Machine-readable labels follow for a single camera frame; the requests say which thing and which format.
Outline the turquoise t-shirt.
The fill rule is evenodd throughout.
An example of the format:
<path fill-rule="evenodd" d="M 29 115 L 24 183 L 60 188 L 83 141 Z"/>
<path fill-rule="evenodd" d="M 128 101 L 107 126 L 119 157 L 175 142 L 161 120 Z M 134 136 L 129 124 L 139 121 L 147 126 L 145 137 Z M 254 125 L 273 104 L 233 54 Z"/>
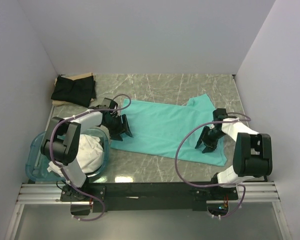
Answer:
<path fill-rule="evenodd" d="M 110 146 L 122 151 L 223 167 L 227 158 L 222 141 L 214 152 L 202 153 L 204 145 L 195 149 L 200 130 L 183 140 L 194 128 L 211 122 L 214 110 L 207 94 L 190 98 L 184 106 L 132 100 L 122 114 L 127 116 L 133 137 L 123 134 L 122 141 L 113 140 Z"/>

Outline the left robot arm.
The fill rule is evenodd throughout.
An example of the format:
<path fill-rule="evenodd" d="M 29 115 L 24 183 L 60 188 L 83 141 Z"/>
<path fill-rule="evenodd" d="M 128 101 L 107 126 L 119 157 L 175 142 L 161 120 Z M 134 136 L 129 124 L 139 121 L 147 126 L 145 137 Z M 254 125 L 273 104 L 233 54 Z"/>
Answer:
<path fill-rule="evenodd" d="M 40 147 L 41 154 L 60 169 L 66 184 L 72 189 L 72 195 L 78 201 L 87 198 L 98 200 L 90 194 L 89 181 L 77 160 L 81 133 L 94 126 L 104 126 L 112 140 L 122 141 L 122 134 L 132 137 L 127 116 L 118 114 L 118 111 L 128 108 L 131 103 L 129 99 L 128 105 L 119 108 L 114 99 L 104 98 L 100 105 L 89 107 L 78 115 L 54 117 L 50 121 Z"/>

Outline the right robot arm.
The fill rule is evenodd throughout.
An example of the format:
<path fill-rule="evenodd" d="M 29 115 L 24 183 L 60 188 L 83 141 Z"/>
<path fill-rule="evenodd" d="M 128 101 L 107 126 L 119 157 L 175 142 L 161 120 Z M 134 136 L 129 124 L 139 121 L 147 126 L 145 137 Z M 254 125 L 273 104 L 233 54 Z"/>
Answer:
<path fill-rule="evenodd" d="M 271 174 L 272 140 L 269 134 L 250 129 L 224 108 L 217 108 L 212 116 L 215 123 L 204 126 L 195 148 L 204 146 L 203 154 L 212 153 L 217 149 L 219 140 L 227 135 L 235 142 L 232 165 L 216 173 L 209 188 L 196 189 L 194 195 L 207 200 L 220 200 L 230 196 L 234 200 L 237 198 L 237 189 L 236 186 L 230 186 L 230 183 L 238 185 Z"/>

